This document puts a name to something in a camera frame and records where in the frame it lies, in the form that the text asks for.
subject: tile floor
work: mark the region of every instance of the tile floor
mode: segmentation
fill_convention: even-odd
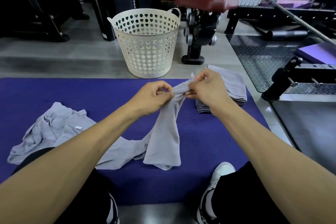
[[[62,31],[69,35],[66,43],[50,43],[15,38],[0,38],[0,78],[135,78],[127,69],[118,42],[103,40],[90,4],[83,4],[91,17],[88,21],[69,19]],[[182,23],[171,70],[162,78],[189,78],[191,72],[199,72],[206,65],[216,65],[242,73],[254,101],[264,115],[273,133],[290,143],[283,127],[268,102],[261,99],[249,76],[224,35],[228,19],[222,15],[217,28],[217,44],[202,48],[205,64],[184,65],[181,56],[187,53]],[[235,34],[259,35],[251,26],[238,22]],[[332,101],[332,95],[283,94],[281,100]],[[119,208],[122,224],[170,224],[195,223],[195,213],[183,204],[136,205]]]

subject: basket handle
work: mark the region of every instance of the basket handle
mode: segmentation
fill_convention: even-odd
[[[170,9],[170,10],[168,10],[167,12],[172,12],[173,11],[173,9],[176,9],[177,11],[178,11],[178,18],[179,18],[179,20],[181,20],[181,11],[180,11],[180,9],[178,9],[178,8],[172,8],[172,9]]]

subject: shoe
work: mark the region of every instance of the shoe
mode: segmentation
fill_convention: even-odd
[[[212,174],[210,185],[203,193],[203,196],[201,198],[201,203],[199,204],[199,207],[197,209],[196,217],[197,217],[197,221],[199,224],[219,224],[220,223],[217,218],[212,219],[207,214],[205,210],[205,199],[206,199],[207,194],[216,188],[216,185],[219,179],[221,178],[221,176],[231,174],[235,171],[236,170],[233,167],[233,165],[231,165],[228,162],[222,162],[219,164],[218,167],[216,167],[215,171]]]
[[[109,193],[110,197],[111,197],[111,209],[110,209],[110,214],[107,217],[107,224],[120,224],[120,220],[119,220],[119,216],[118,216],[118,209],[117,209],[117,204],[114,200],[114,198],[111,196],[111,194]]]

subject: gray towel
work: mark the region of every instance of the gray towel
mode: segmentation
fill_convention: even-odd
[[[212,65],[208,65],[208,68],[222,76],[229,96],[237,103],[237,105],[243,106],[247,101],[246,86],[243,75]],[[211,113],[210,108],[202,101],[196,99],[195,104],[198,113]]]
[[[97,163],[97,169],[119,169],[131,159],[144,159],[145,164],[152,164],[162,170],[180,166],[179,133],[176,118],[189,90],[188,83],[174,87],[174,98],[161,108],[152,130],[142,140],[127,140],[123,137],[106,151]],[[95,124],[86,116],[86,111],[79,112],[55,102],[27,130],[23,142],[14,146],[7,159],[8,163],[20,164],[29,154],[47,147],[56,147]]]

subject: white plastic basket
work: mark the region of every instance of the white plastic basket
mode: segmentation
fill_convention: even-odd
[[[181,22],[171,10],[132,9],[107,18],[112,24],[129,71],[158,78],[170,70]]]

